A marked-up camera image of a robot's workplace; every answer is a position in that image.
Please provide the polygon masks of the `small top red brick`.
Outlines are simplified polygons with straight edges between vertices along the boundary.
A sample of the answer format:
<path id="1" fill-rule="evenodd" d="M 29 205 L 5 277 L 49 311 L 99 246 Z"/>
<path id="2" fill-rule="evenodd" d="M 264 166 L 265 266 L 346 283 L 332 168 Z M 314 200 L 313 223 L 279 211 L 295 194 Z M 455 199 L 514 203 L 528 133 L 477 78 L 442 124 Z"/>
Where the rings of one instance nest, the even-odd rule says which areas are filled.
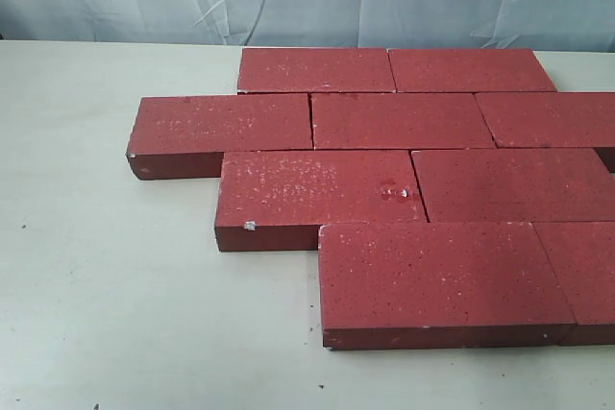
<path id="1" fill-rule="evenodd" d="M 324 225 L 426 220 L 407 151 L 230 152 L 214 231 L 221 252 L 311 251 Z"/>

